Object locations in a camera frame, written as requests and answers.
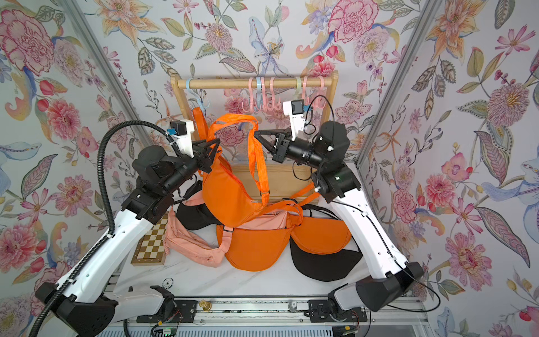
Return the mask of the wooden hanging rack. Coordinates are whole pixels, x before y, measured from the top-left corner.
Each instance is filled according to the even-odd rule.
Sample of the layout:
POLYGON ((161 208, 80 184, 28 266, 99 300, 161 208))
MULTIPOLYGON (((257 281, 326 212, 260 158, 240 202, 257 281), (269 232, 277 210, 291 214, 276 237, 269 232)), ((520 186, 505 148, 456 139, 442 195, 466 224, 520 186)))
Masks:
MULTIPOLYGON (((306 92, 307 88, 323 89, 329 102, 335 98, 338 86, 338 71, 333 71, 329 77, 305 77, 304 79, 293 78, 269 78, 251 77, 249 79, 181 79, 177 74, 170 77, 175 98, 185 119, 192 119, 192 109, 189 106, 186 91, 188 89, 246 89, 250 96, 255 93, 265 94, 270 92, 275 94, 278 89, 297 88, 300 94, 306 92)), ((271 189, 271 201, 277 201, 283 197, 290 197, 293 193, 307 187, 308 183, 299 181, 293 177, 291 165, 271 164, 267 165, 269 183, 271 189)))

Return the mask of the green plastic hook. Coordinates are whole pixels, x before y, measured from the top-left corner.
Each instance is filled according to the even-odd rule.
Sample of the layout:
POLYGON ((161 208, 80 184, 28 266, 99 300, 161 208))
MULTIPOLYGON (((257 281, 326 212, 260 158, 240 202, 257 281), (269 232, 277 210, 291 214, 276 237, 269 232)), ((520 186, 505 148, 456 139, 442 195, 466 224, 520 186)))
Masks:
POLYGON ((295 77, 295 80, 296 80, 296 90, 294 91, 293 99, 299 100, 302 98, 302 92, 303 92, 302 79, 301 77, 295 77))

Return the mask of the orange waist bag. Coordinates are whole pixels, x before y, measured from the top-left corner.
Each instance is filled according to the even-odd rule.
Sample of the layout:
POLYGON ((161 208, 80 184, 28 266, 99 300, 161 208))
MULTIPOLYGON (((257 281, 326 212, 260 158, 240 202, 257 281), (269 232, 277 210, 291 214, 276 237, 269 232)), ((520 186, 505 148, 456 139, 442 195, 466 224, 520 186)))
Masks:
POLYGON ((286 227, 290 229, 290 246, 313 255, 329 255, 342 251, 352 239, 352 235, 342 220, 333 218, 315 218, 308 216, 306 206, 312 206, 311 202, 318 199, 320 194, 314 191, 314 183, 310 183, 296 194, 293 199, 304 197, 299 203, 294 202, 293 207, 297 210, 302 207, 300 213, 289 212, 286 227))
MULTIPOLYGON (((297 210, 293 207, 294 200, 284 200, 274 205, 268 206, 262 211, 263 214, 276 212, 278 210, 300 213, 302 208, 297 210)), ((288 246, 290 240, 290 229, 280 230, 243 230, 238 227, 233 228, 232 241, 228 252, 225 254, 228 262, 239 270, 249 272, 260 272, 272 267, 288 246)), ((223 235, 222 229, 216 228, 218 243, 223 235)))

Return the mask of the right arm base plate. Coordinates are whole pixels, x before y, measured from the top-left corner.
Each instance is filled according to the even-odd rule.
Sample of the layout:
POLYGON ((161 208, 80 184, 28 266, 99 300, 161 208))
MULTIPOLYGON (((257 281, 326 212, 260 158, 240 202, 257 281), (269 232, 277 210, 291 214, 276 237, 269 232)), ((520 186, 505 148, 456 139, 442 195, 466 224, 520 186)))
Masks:
POLYGON ((368 316, 363 307, 351 310, 339 311, 328 299, 309 300, 308 308, 304 316, 308 317, 311 323, 362 323, 368 322, 368 316))

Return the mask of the pink plastic hook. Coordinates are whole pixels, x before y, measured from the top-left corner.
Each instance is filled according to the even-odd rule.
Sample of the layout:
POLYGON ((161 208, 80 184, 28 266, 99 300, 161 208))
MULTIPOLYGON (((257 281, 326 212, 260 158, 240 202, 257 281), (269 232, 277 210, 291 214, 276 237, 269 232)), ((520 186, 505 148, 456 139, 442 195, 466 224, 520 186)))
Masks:
POLYGON ((246 107, 245 105, 242 106, 242 112, 245 114, 253 114, 255 112, 255 109, 257 108, 256 105, 256 94, 255 89, 257 89, 256 85, 253 85, 253 83, 256 81, 256 77, 250 77, 248 79, 248 94, 249 94, 249 105, 246 107))
POLYGON ((326 101, 324 98, 326 87, 325 87, 325 78, 323 76, 319 76, 320 80, 320 87, 313 93, 313 97, 311 99, 311 104, 314 109, 324 109, 326 105, 326 101))

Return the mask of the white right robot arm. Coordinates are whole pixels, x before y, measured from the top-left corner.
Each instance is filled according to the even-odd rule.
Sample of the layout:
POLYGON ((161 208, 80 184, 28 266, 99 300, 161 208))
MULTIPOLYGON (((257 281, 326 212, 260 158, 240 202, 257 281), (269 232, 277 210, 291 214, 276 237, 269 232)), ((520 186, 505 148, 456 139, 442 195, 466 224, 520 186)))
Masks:
POLYGON ((366 307, 373 312, 389 306, 420 282, 424 269, 410 262, 393 244, 375 214, 359 179, 345 163, 350 146, 344 124, 323 123, 312 141, 294 139, 291 130, 261 130, 254 137, 272 155, 314 168, 314 189, 338 216, 366 260, 369 276, 335 289, 329 298, 340 310, 366 307))

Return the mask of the aluminium corner post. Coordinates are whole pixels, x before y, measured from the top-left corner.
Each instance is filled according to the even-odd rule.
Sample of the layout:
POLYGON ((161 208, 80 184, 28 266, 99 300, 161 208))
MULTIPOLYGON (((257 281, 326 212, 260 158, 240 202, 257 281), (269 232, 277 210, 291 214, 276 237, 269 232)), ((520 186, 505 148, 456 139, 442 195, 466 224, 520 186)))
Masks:
POLYGON ((102 46, 94 35, 91 26, 85 19, 83 12, 76 1, 59 0, 60 8, 66 16, 72 21, 75 32, 80 36, 81 42, 87 49, 88 54, 94 59, 98 69, 102 72, 103 78, 112 92, 112 95, 119 102, 120 107, 126 114, 128 121, 139 120, 139 116, 131 100, 120 84, 116 72, 109 63, 102 46))
POLYGON ((376 134, 383 123, 386 113, 389 111, 393 101, 397 97, 397 94, 400 92, 401 86, 404 83, 409 70, 411 69, 418 50, 421 47, 422 41, 427 34, 427 30, 434 22, 435 15, 440 6, 441 4, 438 1, 425 1, 425 7, 418 16, 418 23, 415 25, 413 34, 408 42, 407 50, 401 57, 401 61, 396 68, 394 76, 388 84, 388 89, 385 97, 381 101, 380 109, 374 115, 373 123, 370 125, 363 147, 359 151, 357 160, 355 162, 357 168, 367 161, 366 158, 368 157, 369 150, 376 139, 376 134))

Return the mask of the blue plastic hook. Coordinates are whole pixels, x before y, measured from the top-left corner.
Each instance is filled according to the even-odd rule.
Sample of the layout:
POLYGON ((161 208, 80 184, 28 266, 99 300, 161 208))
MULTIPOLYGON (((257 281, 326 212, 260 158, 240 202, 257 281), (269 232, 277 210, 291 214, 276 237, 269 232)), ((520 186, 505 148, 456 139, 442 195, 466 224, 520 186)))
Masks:
POLYGON ((256 105, 257 105, 257 112, 264 111, 264 108, 266 106, 266 93, 265 93, 265 78, 264 77, 256 77, 256 105))
POLYGON ((185 82, 185 85, 186 85, 186 90, 188 91, 189 94, 193 95, 195 97, 195 101, 197 102, 197 105, 198 107, 200 108, 200 110, 203 112, 204 115, 206 115, 207 113, 207 109, 210 107, 210 103, 205 103, 205 97, 206 97, 206 94, 202 94, 200 92, 200 89, 193 89, 191 88, 191 83, 192 79, 187 79, 186 82, 185 82))

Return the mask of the pink plastic hook right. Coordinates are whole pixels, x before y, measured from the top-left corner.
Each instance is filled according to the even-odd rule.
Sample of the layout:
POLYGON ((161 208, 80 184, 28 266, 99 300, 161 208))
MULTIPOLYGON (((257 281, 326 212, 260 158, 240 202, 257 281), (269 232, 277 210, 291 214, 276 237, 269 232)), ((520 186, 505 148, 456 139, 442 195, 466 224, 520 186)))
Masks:
POLYGON ((323 76, 319 76, 320 80, 320 87, 313 93, 313 97, 311 99, 311 104, 314 109, 324 109, 326 105, 326 101, 324 98, 326 87, 325 87, 325 78, 323 76))

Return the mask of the aluminium corner post right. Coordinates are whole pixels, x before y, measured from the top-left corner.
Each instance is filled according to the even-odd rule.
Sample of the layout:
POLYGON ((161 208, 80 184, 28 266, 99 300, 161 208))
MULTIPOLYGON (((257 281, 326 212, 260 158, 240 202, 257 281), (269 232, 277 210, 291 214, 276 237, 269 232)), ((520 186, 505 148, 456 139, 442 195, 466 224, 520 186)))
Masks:
POLYGON ((397 97, 397 94, 400 92, 401 86, 404 83, 409 70, 411 69, 418 50, 421 47, 422 41, 427 34, 427 30, 434 22, 435 15, 440 6, 441 4, 438 1, 425 1, 425 7, 418 16, 418 23, 415 25, 413 34, 408 42, 407 50, 401 57, 401 61, 396 68, 394 76, 388 84, 388 89, 385 97, 381 101, 380 109, 374 115, 373 123, 370 125, 363 147, 359 151, 357 160, 355 162, 357 168, 367 161, 366 158, 368 157, 369 150, 376 139, 376 134, 383 123, 386 113, 389 111, 393 101, 397 97))

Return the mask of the aluminium corner post left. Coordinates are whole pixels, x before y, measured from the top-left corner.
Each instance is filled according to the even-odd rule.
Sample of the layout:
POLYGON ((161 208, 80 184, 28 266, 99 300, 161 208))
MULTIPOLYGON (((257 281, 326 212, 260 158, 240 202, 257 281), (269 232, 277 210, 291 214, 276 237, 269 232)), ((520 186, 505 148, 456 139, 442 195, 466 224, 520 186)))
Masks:
POLYGON ((109 63, 102 46, 94 35, 91 26, 85 19, 83 12, 76 1, 59 0, 60 8, 66 16, 72 21, 75 32, 80 36, 81 42, 87 49, 88 54, 94 59, 98 69, 102 72, 103 78, 112 92, 112 95, 119 102, 120 107, 126 114, 128 121, 139 120, 139 116, 131 100, 120 84, 116 72, 109 63))

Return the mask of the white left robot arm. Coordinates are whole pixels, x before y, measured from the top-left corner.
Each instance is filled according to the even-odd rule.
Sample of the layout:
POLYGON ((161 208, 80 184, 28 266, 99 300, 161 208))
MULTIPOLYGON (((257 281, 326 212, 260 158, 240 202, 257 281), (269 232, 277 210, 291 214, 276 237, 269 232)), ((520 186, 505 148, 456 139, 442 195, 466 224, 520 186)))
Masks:
POLYGON ((132 317, 173 317, 174 296, 161 286, 112 295, 106 295, 104 288, 139 239, 173 206, 174 192, 196 172, 211 172, 219 145, 218 139, 196 141, 191 144, 192 154, 176 157, 158 145, 142 150, 133 161, 137 188, 116 214, 112 232, 104 234, 69 274, 56 283, 43 283, 36 291, 45 311, 79 336, 97 336, 109 324, 132 317))

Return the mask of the pink waist bag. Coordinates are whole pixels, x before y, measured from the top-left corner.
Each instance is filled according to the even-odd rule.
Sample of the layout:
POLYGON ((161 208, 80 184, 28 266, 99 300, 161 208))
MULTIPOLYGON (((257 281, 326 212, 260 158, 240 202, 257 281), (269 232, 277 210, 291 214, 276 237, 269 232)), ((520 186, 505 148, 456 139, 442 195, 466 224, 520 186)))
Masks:
POLYGON ((214 249, 205 240, 193 233, 193 230, 188 230, 180 223, 175 217, 177 208, 172 206, 168 211, 168 223, 164 238, 165 253, 169 254, 174 250, 195 263, 217 268, 230 248, 233 229, 223 224, 221 226, 216 225, 217 229, 223 230, 223 235, 220 239, 220 246, 214 249))
POLYGON ((245 222, 238 229, 243 230, 280 230, 285 229, 287 224, 288 212, 278 210, 258 216, 257 218, 245 222))

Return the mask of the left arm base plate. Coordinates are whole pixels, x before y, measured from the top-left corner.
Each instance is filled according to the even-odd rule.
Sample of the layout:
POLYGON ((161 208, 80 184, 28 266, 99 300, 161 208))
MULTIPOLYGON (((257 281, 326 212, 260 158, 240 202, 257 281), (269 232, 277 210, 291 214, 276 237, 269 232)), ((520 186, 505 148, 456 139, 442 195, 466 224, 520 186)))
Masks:
POLYGON ((197 313, 196 300, 174 300, 168 308, 154 315, 143 315, 136 318, 137 323, 157 324, 165 323, 193 323, 197 313))

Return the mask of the wooden chessboard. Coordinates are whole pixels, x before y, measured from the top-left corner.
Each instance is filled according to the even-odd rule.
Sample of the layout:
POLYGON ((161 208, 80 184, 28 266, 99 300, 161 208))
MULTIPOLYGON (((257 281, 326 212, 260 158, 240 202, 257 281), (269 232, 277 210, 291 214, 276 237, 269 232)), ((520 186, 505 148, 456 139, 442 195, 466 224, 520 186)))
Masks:
POLYGON ((161 220, 139 240, 131 258, 131 265, 135 267, 149 265, 164 265, 166 253, 164 249, 164 238, 168 215, 165 214, 161 220))

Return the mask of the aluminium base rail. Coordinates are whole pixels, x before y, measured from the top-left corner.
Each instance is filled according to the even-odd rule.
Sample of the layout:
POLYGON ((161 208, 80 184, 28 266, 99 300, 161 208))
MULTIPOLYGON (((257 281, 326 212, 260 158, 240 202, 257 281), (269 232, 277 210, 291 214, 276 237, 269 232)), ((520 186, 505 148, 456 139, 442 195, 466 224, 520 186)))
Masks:
POLYGON ((418 299, 403 298, 391 308, 372 313, 362 323, 311 323, 304 316, 309 300, 321 296, 259 296, 196 300, 193 323, 137 323, 136 318, 110 324, 101 336, 433 336, 418 299))

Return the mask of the black waist bag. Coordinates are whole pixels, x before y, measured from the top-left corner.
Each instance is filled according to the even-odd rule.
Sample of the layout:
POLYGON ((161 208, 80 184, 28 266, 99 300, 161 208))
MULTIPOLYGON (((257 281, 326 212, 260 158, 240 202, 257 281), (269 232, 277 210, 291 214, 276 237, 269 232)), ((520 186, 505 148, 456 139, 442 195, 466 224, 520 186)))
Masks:
MULTIPOLYGON (((312 204, 305 209, 308 216, 340 220, 334 212, 321 206, 312 204)), ((361 251, 346 248, 336 254, 322 256, 305 253, 295 246, 290 246, 290 250, 297 271, 320 282, 333 282, 346 278, 363 258, 361 251)))
POLYGON ((188 230, 201 230, 210 225, 222 223, 209 211, 202 196, 202 182, 198 181, 187 189, 178 208, 175 217, 188 230))

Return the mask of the blue plastic hook far left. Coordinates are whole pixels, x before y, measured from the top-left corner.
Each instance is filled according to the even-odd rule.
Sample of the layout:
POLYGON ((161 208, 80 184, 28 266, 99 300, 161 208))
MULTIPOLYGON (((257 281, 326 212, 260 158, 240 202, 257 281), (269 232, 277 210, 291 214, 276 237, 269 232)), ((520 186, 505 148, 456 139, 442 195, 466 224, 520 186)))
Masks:
POLYGON ((206 97, 206 94, 202 94, 200 92, 200 89, 193 89, 191 88, 191 83, 192 79, 187 79, 186 82, 185 82, 185 85, 186 85, 186 90, 188 91, 189 94, 193 95, 195 97, 195 101, 197 102, 197 105, 198 107, 200 108, 200 110, 203 112, 204 115, 206 115, 207 113, 207 109, 210 107, 210 103, 205 103, 205 97, 206 97))

